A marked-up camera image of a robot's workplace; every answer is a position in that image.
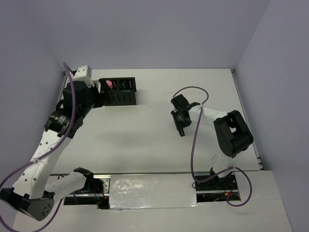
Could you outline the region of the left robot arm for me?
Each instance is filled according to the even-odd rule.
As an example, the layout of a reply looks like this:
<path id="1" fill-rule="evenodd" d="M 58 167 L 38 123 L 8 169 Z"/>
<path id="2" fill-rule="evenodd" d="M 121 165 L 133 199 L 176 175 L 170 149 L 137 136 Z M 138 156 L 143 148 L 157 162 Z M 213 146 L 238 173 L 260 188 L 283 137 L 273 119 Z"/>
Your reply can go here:
<path id="1" fill-rule="evenodd" d="M 90 110 L 111 104 L 115 91 L 111 81 L 75 80 L 63 89 L 62 99 L 57 103 L 44 126 L 42 139 L 32 156 L 30 165 L 10 188 L 2 188 L 0 199 L 17 211 L 37 220 L 44 220 L 55 203 L 67 195 L 82 191 L 91 192 L 101 183 L 94 174 L 84 168 L 76 168 L 64 178 L 48 184 L 47 180 L 59 157 L 72 141 Z"/>

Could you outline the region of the pink cap glue tube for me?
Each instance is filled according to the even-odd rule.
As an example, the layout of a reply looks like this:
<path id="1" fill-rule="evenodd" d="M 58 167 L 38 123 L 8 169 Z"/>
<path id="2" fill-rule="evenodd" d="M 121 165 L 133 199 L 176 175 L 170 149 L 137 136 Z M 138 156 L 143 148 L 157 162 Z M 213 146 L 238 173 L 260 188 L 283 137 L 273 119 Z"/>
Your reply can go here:
<path id="1" fill-rule="evenodd" d="M 110 80 L 106 80 L 106 84 L 109 86 L 110 89 L 113 89 L 113 83 Z"/>

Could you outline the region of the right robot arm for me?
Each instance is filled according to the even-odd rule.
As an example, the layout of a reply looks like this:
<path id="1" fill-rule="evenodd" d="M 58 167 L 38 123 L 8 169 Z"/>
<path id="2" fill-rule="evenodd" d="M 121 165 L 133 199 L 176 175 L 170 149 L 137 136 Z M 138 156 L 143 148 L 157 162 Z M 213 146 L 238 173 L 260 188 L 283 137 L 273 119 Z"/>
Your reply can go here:
<path id="1" fill-rule="evenodd" d="M 204 107 L 198 102 L 189 103 L 182 94 L 173 97 L 171 104 L 174 107 L 171 115 L 181 137 L 185 136 L 184 128 L 189 127 L 192 122 L 197 123 L 190 158 L 193 179 L 197 183 L 210 181 L 213 188 L 221 189 L 227 183 L 226 177 L 236 169 L 233 159 L 253 143 L 253 135 L 242 114 L 237 110 L 222 112 Z M 198 180 L 194 173 L 194 152 L 201 124 L 215 131 L 220 148 L 217 161 L 210 169 L 210 177 L 204 180 Z"/>

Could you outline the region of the silver foil cover plate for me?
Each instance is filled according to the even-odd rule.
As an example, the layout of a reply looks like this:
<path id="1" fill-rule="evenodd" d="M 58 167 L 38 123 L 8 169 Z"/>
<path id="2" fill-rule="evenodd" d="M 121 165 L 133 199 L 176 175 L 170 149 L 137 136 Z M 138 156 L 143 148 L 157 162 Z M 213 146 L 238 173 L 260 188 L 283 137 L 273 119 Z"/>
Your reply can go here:
<path id="1" fill-rule="evenodd" d="M 189 208 L 198 205 L 189 174 L 113 175 L 111 209 Z"/>

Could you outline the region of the black slotted container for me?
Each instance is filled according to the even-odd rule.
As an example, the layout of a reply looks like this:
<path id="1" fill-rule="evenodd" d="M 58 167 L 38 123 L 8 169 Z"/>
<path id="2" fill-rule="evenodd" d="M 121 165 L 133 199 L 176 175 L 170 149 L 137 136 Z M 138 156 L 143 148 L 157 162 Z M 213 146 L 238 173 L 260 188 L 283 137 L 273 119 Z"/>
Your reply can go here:
<path id="1" fill-rule="evenodd" d="M 115 101 L 113 104 L 107 106 L 126 106 L 137 105 L 136 101 L 136 79 L 135 77 L 114 77 L 106 78 L 113 83 L 113 89 L 115 90 Z M 130 86 L 129 92 L 123 92 L 121 90 L 121 84 L 126 82 Z"/>

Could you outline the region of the metal table rail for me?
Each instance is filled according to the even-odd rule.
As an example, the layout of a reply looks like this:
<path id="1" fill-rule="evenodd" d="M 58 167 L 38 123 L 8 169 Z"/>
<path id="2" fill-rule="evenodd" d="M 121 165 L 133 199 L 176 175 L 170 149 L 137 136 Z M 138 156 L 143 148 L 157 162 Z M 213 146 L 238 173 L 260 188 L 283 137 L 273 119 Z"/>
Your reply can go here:
<path id="1" fill-rule="evenodd" d="M 195 171 L 195 174 L 209 174 L 209 171 Z M 146 173 L 94 173 L 96 176 L 111 176 L 111 175 L 147 175 L 147 174 L 191 174 L 191 172 L 146 172 Z M 50 174 L 50 176 L 60 176 L 68 174 Z"/>

